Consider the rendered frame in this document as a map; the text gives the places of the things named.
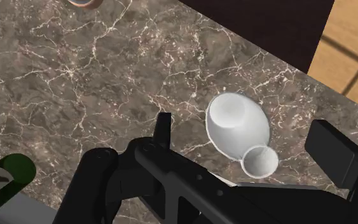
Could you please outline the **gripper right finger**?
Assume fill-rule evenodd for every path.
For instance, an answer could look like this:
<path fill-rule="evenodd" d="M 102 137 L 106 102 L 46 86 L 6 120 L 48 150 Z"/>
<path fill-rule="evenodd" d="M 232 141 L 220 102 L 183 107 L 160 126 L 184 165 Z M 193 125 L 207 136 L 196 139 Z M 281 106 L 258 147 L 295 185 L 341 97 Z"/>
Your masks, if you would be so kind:
<path fill-rule="evenodd" d="M 358 145 L 328 121 L 313 120 L 305 150 L 337 188 L 349 191 L 348 224 L 358 224 Z"/>

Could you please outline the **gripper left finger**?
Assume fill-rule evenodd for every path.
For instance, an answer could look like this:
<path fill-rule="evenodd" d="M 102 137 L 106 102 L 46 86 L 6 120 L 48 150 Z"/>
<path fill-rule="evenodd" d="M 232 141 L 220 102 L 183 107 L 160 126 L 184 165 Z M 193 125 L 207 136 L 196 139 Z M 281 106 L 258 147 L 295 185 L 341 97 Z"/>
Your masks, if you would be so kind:
<path fill-rule="evenodd" d="M 138 197 L 161 224 L 238 224 L 235 193 L 202 166 L 170 149 L 171 114 L 122 154 L 94 148 L 81 158 L 52 224 L 113 224 Z"/>

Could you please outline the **white vase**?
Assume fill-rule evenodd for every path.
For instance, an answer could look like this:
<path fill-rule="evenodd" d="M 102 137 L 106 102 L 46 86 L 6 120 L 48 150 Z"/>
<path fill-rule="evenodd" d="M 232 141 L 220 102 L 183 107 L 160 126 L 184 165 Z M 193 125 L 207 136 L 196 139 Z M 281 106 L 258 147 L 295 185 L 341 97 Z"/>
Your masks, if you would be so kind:
<path fill-rule="evenodd" d="M 205 128 L 216 150 L 239 162 L 249 177 L 262 179 L 277 170 L 278 155 L 268 146 L 268 118 L 252 99 L 236 92 L 215 96 L 206 110 Z"/>

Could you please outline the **green bottle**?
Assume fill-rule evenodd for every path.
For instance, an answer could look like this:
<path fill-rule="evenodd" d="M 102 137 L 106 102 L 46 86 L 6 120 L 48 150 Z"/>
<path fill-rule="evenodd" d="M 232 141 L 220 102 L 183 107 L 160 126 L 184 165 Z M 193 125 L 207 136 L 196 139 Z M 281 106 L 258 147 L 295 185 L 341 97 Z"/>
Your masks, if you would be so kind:
<path fill-rule="evenodd" d="M 0 207 L 33 181 L 34 162 L 21 153 L 12 153 L 0 159 Z"/>

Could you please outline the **dark robot stand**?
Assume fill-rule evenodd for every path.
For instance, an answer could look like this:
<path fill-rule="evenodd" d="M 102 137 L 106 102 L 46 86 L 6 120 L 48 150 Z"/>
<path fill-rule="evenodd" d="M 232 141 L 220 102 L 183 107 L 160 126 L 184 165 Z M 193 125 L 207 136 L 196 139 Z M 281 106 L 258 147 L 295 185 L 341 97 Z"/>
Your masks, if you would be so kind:
<path fill-rule="evenodd" d="M 307 73 L 334 0 L 179 0 Z"/>

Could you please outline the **brown bowl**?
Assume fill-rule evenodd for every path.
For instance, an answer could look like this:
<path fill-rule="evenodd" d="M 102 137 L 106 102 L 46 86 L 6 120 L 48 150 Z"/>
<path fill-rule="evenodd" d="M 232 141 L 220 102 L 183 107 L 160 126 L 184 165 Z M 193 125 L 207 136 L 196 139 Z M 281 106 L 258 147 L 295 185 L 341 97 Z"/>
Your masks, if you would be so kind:
<path fill-rule="evenodd" d="M 74 6 L 86 9 L 96 9 L 98 8 L 103 0 L 68 0 Z"/>

